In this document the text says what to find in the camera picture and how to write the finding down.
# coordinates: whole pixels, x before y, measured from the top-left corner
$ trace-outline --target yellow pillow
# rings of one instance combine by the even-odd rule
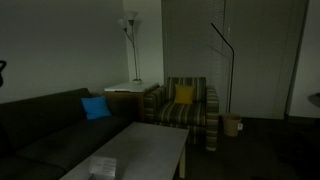
[[[177,104],[192,104],[193,91],[195,86],[181,86],[176,84],[176,97],[174,103]]]

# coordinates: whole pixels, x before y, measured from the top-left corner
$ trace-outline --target white coffee table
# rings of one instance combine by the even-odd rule
[[[179,165],[185,177],[188,130],[133,122],[92,155],[117,159],[116,179],[171,180]],[[90,157],[62,180],[88,180]]]

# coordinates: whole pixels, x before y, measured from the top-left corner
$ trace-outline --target blue pillow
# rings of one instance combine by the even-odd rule
[[[104,96],[94,98],[81,98],[87,119],[93,120],[101,117],[111,116]]]

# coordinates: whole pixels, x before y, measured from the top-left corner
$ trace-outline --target armchair armrest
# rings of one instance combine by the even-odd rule
[[[154,113],[165,103],[166,88],[161,86],[144,97],[144,116],[145,121],[152,123]]]
[[[219,99],[213,86],[206,88],[206,148],[215,151],[217,148],[219,122]]]

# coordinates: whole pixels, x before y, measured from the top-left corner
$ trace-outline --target striped armchair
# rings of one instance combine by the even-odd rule
[[[175,84],[195,86],[191,105],[174,103]],[[204,77],[168,77],[165,86],[144,97],[144,110],[148,123],[188,129],[188,143],[203,142],[207,150],[216,150],[219,101]]]

